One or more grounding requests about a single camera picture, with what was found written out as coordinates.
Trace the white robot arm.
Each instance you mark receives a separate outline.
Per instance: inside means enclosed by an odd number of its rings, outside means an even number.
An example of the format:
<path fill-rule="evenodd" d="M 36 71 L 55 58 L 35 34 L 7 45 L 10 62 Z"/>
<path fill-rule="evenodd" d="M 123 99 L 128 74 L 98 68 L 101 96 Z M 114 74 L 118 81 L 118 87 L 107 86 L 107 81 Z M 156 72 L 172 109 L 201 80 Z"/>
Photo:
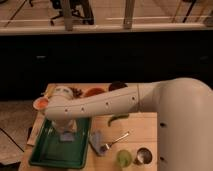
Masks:
<path fill-rule="evenodd" d="M 80 99 L 54 94 L 45 117 L 65 126 L 74 118 L 155 112 L 157 171 L 213 171 L 213 89 L 176 78 L 135 83 Z"/>

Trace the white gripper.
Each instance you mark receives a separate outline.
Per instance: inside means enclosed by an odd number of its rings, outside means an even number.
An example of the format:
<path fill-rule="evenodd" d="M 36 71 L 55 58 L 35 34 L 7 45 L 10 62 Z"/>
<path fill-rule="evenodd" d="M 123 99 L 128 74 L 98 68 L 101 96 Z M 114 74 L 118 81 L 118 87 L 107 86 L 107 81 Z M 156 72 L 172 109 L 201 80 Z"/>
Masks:
<path fill-rule="evenodd" d="M 64 132 L 75 133 L 77 131 L 77 122 L 75 120 L 68 120 L 68 121 L 56 120 L 52 122 L 52 126 L 58 133 Z"/>

